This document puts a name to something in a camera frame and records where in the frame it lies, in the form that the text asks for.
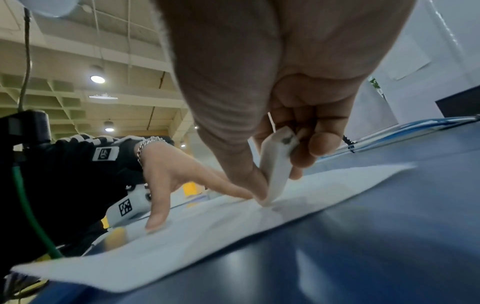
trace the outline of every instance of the table surface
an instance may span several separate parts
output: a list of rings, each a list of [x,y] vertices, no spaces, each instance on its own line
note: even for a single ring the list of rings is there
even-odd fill
[[[148,286],[114,294],[53,283],[34,303],[479,303],[480,123],[305,173],[400,162],[417,168]]]

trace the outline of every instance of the bracelet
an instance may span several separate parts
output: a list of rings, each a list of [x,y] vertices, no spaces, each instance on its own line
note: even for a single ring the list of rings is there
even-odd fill
[[[138,147],[137,151],[136,151],[136,158],[137,158],[137,161],[138,163],[140,164],[140,166],[142,166],[143,168],[143,165],[142,165],[142,162],[140,161],[140,158],[142,157],[142,151],[144,150],[144,148],[148,145],[148,144],[151,144],[153,142],[164,142],[166,143],[165,139],[163,138],[160,138],[158,136],[151,136],[150,138],[147,138],[147,139],[144,139],[142,140],[140,146]]]

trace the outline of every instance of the white cloth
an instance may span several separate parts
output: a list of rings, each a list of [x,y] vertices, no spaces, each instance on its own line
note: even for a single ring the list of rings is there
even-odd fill
[[[412,167],[383,165],[305,176],[289,181],[283,195],[269,207],[261,207],[254,200],[218,197],[182,210],[155,233],[142,232],[146,219],[127,226],[128,238],[134,240],[112,251],[18,265],[13,271],[113,292],[128,291],[244,237],[339,203]]]

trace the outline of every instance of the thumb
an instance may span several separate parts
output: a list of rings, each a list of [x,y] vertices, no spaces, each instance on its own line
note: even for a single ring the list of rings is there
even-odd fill
[[[170,181],[159,170],[151,169],[145,173],[151,194],[151,212],[146,222],[146,230],[158,229],[170,212]]]
[[[233,184],[247,189],[259,200],[267,197],[267,179],[255,165],[248,142],[242,144],[238,152],[215,149],[212,151]]]

